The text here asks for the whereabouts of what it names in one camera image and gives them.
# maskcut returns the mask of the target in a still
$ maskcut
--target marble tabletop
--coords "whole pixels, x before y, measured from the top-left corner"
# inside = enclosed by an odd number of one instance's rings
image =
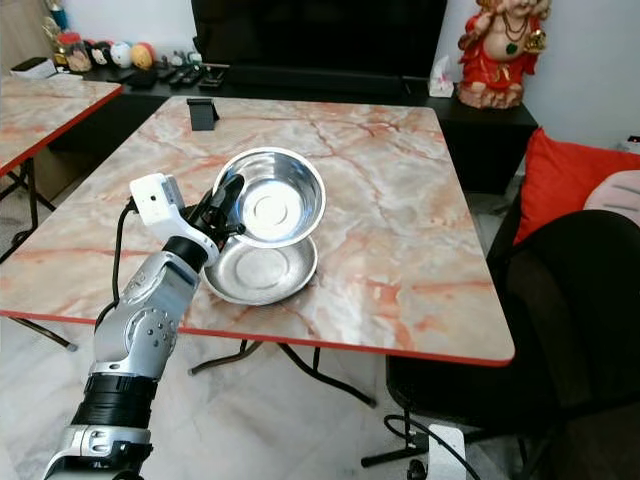
[[[0,175],[38,153],[49,142],[122,91],[106,82],[66,75],[42,80],[2,78]]]
[[[214,131],[193,132],[172,97],[0,268],[0,314],[93,323],[110,301],[116,222],[129,181],[175,175],[187,204],[234,155],[278,146],[320,172],[327,208],[313,233],[318,269],[267,307],[227,303],[201,284],[187,333],[368,350],[480,365],[514,346],[433,110],[215,100]],[[160,249],[125,223],[121,288]]]

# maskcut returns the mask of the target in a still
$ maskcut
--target red figurine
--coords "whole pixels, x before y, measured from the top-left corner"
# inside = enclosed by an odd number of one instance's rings
[[[476,108],[510,108],[522,101],[524,73],[533,75],[546,46],[540,20],[549,16],[551,0],[476,0],[482,7],[471,17],[458,47],[463,79],[458,98]]]

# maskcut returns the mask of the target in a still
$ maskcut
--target black cable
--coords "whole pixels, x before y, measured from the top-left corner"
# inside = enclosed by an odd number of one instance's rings
[[[111,291],[113,292],[113,300],[116,305],[120,301],[120,291],[118,288],[118,273],[120,271],[120,252],[122,251],[122,230],[124,229],[124,220],[127,218],[129,212],[137,211],[136,202],[133,198],[129,197],[127,205],[120,213],[118,218],[118,227],[116,229],[116,249],[113,252],[113,272],[111,274]]]
[[[473,467],[471,465],[469,465],[469,463],[464,458],[462,458],[460,456],[460,454],[458,452],[456,452],[451,445],[449,445],[447,442],[442,440],[442,438],[440,438],[440,436],[438,436],[437,434],[432,432],[429,429],[429,427],[424,426],[423,424],[421,424],[420,422],[415,421],[412,418],[405,418],[402,415],[387,415],[385,417],[385,420],[386,419],[389,419],[389,420],[400,420],[402,422],[408,422],[410,425],[413,425],[414,427],[419,428],[420,430],[422,430],[427,435],[433,437],[444,448],[446,448],[449,451],[449,453],[451,455],[453,455],[455,457],[455,459],[458,460],[460,462],[460,464],[464,468],[467,469],[467,472],[469,472],[469,474],[474,478],[474,480],[482,480],[480,478],[480,475],[478,475],[478,473],[473,469]]]
[[[98,315],[95,326],[96,330],[104,320],[104,317],[107,315],[107,313],[115,308],[120,301],[120,292],[118,289],[118,273],[120,272],[120,253],[122,252],[122,231],[124,230],[124,220],[127,218],[129,212],[137,211],[138,209],[136,208],[136,202],[133,201],[132,197],[129,197],[129,201],[120,213],[120,217],[118,217],[118,226],[116,229],[116,248],[113,252],[113,270],[111,273],[111,291],[113,293],[113,301],[109,303],[109,305],[104,307]]]

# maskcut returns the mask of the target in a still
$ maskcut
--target small toy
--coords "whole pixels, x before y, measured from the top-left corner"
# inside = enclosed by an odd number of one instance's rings
[[[113,65],[111,59],[111,42],[96,42],[91,47],[91,56],[98,65]]]
[[[85,50],[89,54],[89,60],[91,60],[91,65],[93,65],[94,67],[98,66],[98,64],[96,63],[96,60],[93,58],[93,55],[91,55],[91,50],[93,50],[93,44],[95,42],[93,40],[87,40],[87,39],[83,39],[82,41],[84,42]]]
[[[189,63],[191,65],[202,65],[202,55],[200,55],[198,52],[189,52],[187,58],[189,59]]]
[[[171,65],[173,65],[174,67],[182,67],[183,65],[186,65],[186,59],[184,57],[184,53],[180,52],[178,53],[177,50],[173,51],[173,56],[171,57]]]
[[[111,45],[111,59],[120,68],[131,66],[131,47],[126,42],[116,42]]]
[[[88,72],[91,70],[91,60],[80,35],[76,32],[66,32],[58,35],[58,41],[64,48],[67,65],[72,72]]]
[[[131,61],[143,70],[153,67],[153,47],[148,43],[136,43],[131,48]]]

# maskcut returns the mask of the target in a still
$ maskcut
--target office chair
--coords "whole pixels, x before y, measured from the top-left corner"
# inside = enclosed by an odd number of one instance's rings
[[[385,425],[405,447],[365,457],[363,467],[426,452],[408,423],[418,414],[476,427],[467,444],[518,435],[528,479],[565,422],[640,400],[640,228],[616,213],[580,211],[512,247],[519,203],[488,257],[513,361],[490,368],[388,357],[387,388],[405,425]],[[540,440],[531,455],[523,435]]]

